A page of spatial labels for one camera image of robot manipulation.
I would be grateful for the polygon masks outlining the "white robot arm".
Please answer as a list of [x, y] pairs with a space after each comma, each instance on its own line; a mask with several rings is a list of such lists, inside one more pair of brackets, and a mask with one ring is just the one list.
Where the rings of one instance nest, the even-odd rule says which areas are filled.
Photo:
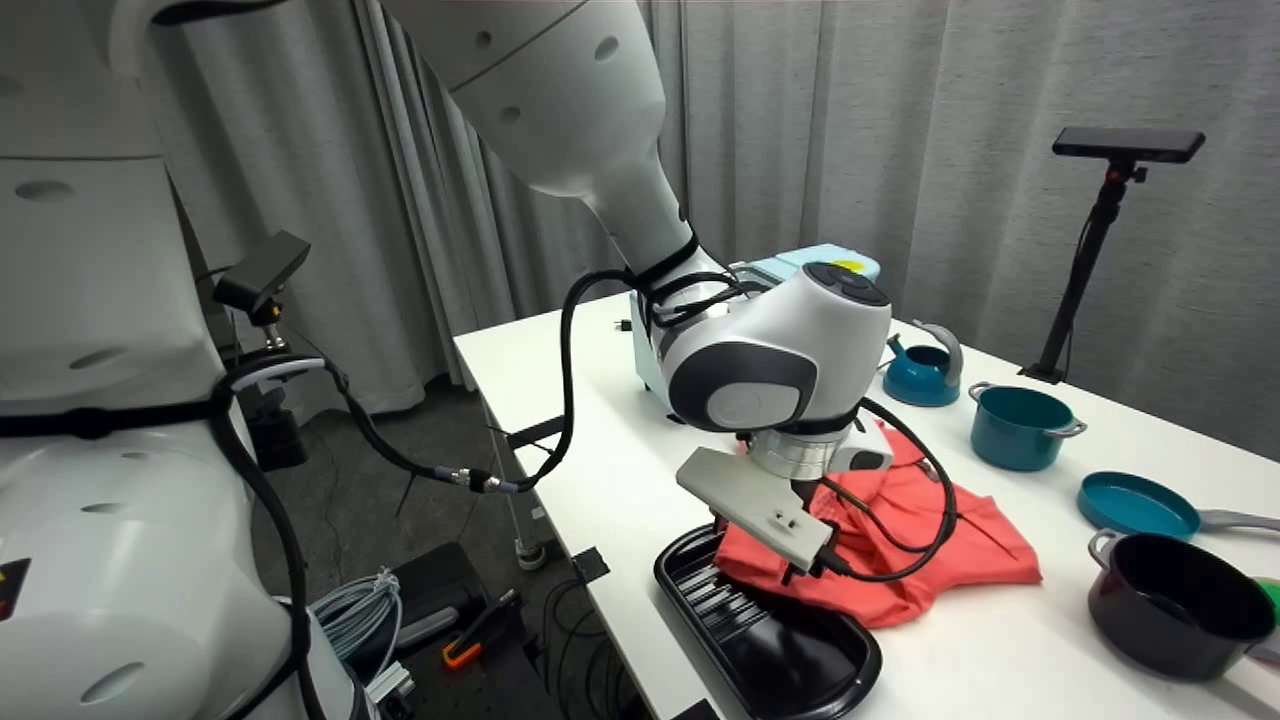
[[[0, 0], [0, 708], [6, 720], [366, 720], [370, 700], [250, 533], [276, 518], [146, 112], [164, 23], [276, 0]], [[749, 297], [654, 156], [637, 0], [392, 0], [471, 127], [605, 222], [652, 393], [702, 429], [678, 479], [814, 571], [800, 492], [858, 448], [875, 283], [810, 266]]]

